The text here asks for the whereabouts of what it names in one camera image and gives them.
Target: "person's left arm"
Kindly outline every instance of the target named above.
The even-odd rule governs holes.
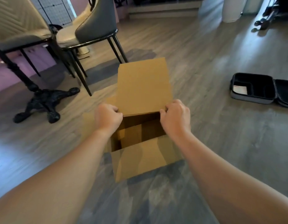
[[[0,224],[75,223],[94,183],[104,147],[122,121],[117,110],[112,105],[99,105],[97,130],[91,136],[1,197]]]

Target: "cardboard box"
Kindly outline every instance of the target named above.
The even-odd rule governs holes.
[[[112,156],[116,182],[182,159],[159,121],[159,110],[172,99],[164,58],[120,64],[117,94],[106,100],[123,113],[105,148]],[[93,127],[94,114],[84,113],[82,140]]]

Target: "gray chair back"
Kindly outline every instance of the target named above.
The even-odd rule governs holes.
[[[30,0],[0,0],[0,42],[48,25]]]
[[[96,40],[117,29],[113,0],[96,0],[94,9],[76,29],[75,35],[80,43]]]

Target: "white platform step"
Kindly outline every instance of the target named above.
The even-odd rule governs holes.
[[[128,7],[130,18],[192,17],[198,14],[203,0],[146,4]]]

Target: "chair seat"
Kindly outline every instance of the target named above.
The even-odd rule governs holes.
[[[40,42],[48,39],[52,36],[49,29],[37,29],[32,31],[27,31],[6,40],[0,41],[0,49],[2,51],[11,50],[21,46],[29,45],[31,43]]]
[[[66,48],[70,46],[75,46],[80,44],[78,39],[76,38],[76,29],[79,27],[78,25],[68,26],[66,28],[58,31],[56,35],[57,43],[61,48]]]

